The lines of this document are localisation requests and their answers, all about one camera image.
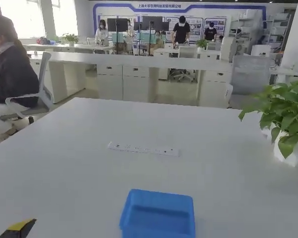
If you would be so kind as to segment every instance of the window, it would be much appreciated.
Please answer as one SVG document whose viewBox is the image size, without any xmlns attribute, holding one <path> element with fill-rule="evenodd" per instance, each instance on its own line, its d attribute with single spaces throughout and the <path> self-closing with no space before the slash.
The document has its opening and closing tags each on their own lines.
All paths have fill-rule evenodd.
<svg viewBox="0 0 298 238">
<path fill-rule="evenodd" d="M 55 31 L 57 36 L 78 34 L 74 0 L 52 0 Z"/>
<path fill-rule="evenodd" d="M 3 16 L 10 18 L 19 38 L 45 35 L 39 0 L 0 0 Z"/>
</svg>

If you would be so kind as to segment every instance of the chair armrest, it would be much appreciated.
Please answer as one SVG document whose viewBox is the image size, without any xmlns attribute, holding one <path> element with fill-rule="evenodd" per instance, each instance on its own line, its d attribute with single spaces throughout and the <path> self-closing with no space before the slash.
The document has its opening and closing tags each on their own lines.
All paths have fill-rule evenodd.
<svg viewBox="0 0 298 238">
<path fill-rule="evenodd" d="M 13 111 L 15 112 L 19 117 L 21 118 L 25 118 L 26 116 L 22 114 L 22 112 L 20 112 L 18 109 L 16 109 L 13 104 L 11 103 L 12 99 L 16 99 L 16 98 L 32 98 L 32 97 L 39 97 L 40 93 L 35 93 L 35 94 L 27 94 L 27 95 L 23 95 L 20 97 L 14 97 L 14 98 L 6 98 L 5 100 L 5 104 Z"/>
</svg>

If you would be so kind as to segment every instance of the blue plastic tray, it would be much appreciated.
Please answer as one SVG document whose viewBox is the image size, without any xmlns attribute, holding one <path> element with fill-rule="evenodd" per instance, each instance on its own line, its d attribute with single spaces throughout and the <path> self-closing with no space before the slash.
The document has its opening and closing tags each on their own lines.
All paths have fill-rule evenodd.
<svg viewBox="0 0 298 238">
<path fill-rule="evenodd" d="M 132 189 L 119 226 L 123 238 L 195 238 L 193 199 Z"/>
</svg>

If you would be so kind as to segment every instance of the man in black shirt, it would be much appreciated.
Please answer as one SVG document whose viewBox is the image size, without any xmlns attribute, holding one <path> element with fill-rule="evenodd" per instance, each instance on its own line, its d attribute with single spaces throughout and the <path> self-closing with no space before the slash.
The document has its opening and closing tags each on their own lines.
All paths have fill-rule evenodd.
<svg viewBox="0 0 298 238">
<path fill-rule="evenodd" d="M 207 41 L 215 41 L 217 39 L 217 30 L 214 28 L 213 22 L 211 22 L 210 26 L 205 29 L 203 39 L 206 39 Z"/>
<path fill-rule="evenodd" d="M 173 31 L 171 32 L 172 42 L 183 44 L 186 41 L 189 41 L 190 37 L 190 25 L 185 21 L 184 16 L 180 16 L 179 23 L 176 23 Z"/>
</svg>

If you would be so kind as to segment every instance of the power strip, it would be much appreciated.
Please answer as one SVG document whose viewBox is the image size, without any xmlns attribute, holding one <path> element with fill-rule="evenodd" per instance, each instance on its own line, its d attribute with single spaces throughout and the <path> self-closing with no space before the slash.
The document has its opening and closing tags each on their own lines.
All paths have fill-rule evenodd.
<svg viewBox="0 0 298 238">
<path fill-rule="evenodd" d="M 108 149 L 138 152 L 138 153 L 168 155 L 168 156 L 175 156 L 175 157 L 179 157 L 179 152 L 180 152 L 179 149 L 175 149 L 175 148 L 168 148 L 168 147 L 148 148 L 145 146 L 135 146 L 131 144 L 122 144 L 122 143 L 115 143 L 115 142 L 110 142 L 108 144 Z"/>
</svg>

